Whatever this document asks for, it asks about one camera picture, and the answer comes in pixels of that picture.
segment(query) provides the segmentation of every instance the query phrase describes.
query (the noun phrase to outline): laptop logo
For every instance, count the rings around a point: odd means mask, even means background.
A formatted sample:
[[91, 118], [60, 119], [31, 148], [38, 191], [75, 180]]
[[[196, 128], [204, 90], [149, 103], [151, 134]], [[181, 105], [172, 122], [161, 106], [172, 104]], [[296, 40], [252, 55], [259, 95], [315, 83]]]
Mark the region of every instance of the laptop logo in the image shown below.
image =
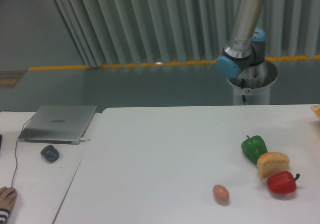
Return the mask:
[[51, 120], [53, 123], [64, 123], [66, 122], [65, 120]]

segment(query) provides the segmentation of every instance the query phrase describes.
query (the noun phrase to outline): blue joint cap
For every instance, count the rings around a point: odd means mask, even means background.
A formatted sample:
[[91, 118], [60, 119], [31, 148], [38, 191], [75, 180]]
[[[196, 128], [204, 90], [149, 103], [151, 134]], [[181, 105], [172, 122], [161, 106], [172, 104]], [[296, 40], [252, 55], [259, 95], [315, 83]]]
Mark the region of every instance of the blue joint cap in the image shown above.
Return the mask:
[[225, 56], [220, 55], [216, 59], [215, 63], [219, 71], [227, 78], [236, 78], [242, 73], [239, 66], [231, 59]]
[[261, 28], [255, 28], [253, 36], [252, 36], [252, 41], [254, 42], [265, 42], [266, 40], [266, 33], [263, 29]]

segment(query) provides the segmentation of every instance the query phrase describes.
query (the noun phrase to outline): finger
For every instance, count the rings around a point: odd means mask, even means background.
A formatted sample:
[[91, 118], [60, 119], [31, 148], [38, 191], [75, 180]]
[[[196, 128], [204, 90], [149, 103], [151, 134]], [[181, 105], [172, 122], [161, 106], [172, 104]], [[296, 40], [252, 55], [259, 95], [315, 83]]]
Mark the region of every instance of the finger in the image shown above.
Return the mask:
[[8, 202], [8, 210], [9, 210], [9, 212], [11, 212], [12, 208], [14, 207], [14, 205], [16, 203], [16, 199], [17, 199], [17, 197], [13, 198], [10, 202]]
[[16, 202], [16, 200], [17, 200], [17, 195], [18, 195], [18, 194], [16, 194], [16, 195], [10, 200], [10, 202], [9, 202], [9, 205], [11, 206], [11, 208], [14, 206], [14, 204], [15, 204], [15, 202]]
[[10, 201], [11, 201], [13, 198], [15, 198], [17, 195], [18, 195], [17, 192], [10, 193], [10, 194], [5, 198], [5, 201], [6, 201], [6, 202], [10, 202]]
[[7, 187], [0, 188], [0, 196], [4, 192], [5, 189], [7, 189]]
[[1, 196], [4, 196], [4, 199], [6, 199], [6, 197], [10, 194], [10, 193], [13, 193], [15, 192], [15, 188], [7, 188], [3, 191], [2, 195]]

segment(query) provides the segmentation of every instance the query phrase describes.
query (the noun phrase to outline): pepper stem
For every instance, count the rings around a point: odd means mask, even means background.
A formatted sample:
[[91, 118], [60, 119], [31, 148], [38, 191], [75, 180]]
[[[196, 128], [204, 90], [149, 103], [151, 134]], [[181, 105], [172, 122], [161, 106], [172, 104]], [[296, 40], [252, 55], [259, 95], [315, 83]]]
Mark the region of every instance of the pepper stem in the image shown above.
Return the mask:
[[300, 177], [300, 174], [297, 173], [297, 174], [295, 175], [294, 181], [298, 180], [299, 177]]

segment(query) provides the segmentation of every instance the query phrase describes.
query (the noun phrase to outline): laptop lid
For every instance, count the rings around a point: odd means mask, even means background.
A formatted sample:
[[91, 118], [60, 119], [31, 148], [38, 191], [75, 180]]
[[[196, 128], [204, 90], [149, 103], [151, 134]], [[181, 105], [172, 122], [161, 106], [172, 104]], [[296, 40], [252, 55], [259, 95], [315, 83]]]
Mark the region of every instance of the laptop lid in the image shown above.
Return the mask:
[[41, 106], [19, 136], [20, 142], [79, 144], [97, 106]]

